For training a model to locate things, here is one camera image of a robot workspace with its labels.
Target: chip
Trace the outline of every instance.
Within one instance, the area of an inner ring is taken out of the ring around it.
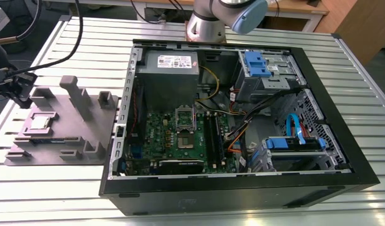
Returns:
[[[180,133],[179,134],[179,148],[180,149],[192,149],[195,146],[195,134]]]

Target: yellow wire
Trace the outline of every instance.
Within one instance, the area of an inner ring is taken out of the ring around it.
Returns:
[[[241,133],[239,134],[237,138],[235,139],[235,141],[232,142],[229,148],[228,148],[228,151],[231,151],[231,147],[233,146],[233,144],[237,142],[239,138],[243,136],[245,130],[248,129],[248,126],[245,127],[245,129],[241,131]]]
[[[220,80],[219,80],[219,78],[217,78],[215,72],[211,71],[211,69],[207,68],[207,67],[204,67],[204,66],[200,66],[200,67],[204,68],[204,69],[205,69],[205,70],[207,70],[207,71],[213,75],[215,80],[216,80],[216,83],[217,83],[217,87],[216,87],[216,91],[215,91],[215,93],[213,93],[211,96],[205,97],[205,98],[197,99],[199,101],[201,101],[201,100],[209,100],[212,97],[216,96],[216,94],[217,94],[217,92],[219,92],[219,89],[220,89]]]

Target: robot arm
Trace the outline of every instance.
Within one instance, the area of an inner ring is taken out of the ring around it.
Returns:
[[[224,25],[239,34],[247,34],[261,23],[267,11],[267,0],[196,0],[187,28],[188,40],[223,42]]]

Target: gray 3d printed holder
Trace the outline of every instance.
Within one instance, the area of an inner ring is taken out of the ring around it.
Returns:
[[[5,165],[101,165],[109,150],[119,97],[89,96],[76,76],[63,76],[68,95],[36,88],[24,127],[7,154]]]

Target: metal table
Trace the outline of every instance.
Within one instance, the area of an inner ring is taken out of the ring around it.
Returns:
[[[33,62],[39,65],[68,55],[76,42],[79,19],[60,21]],[[109,90],[121,95],[132,40],[184,40],[183,24],[85,18],[77,53],[67,62],[37,70],[36,86],[56,94],[60,76],[76,75],[91,95]],[[256,30],[249,35],[227,31],[233,43],[304,48],[333,101],[346,120],[381,184],[344,194],[309,208],[205,214],[125,217],[99,197],[103,166],[7,167],[4,155],[29,110],[9,101],[0,116],[0,223],[51,225],[380,225],[385,226],[385,95],[344,42],[329,34]]]

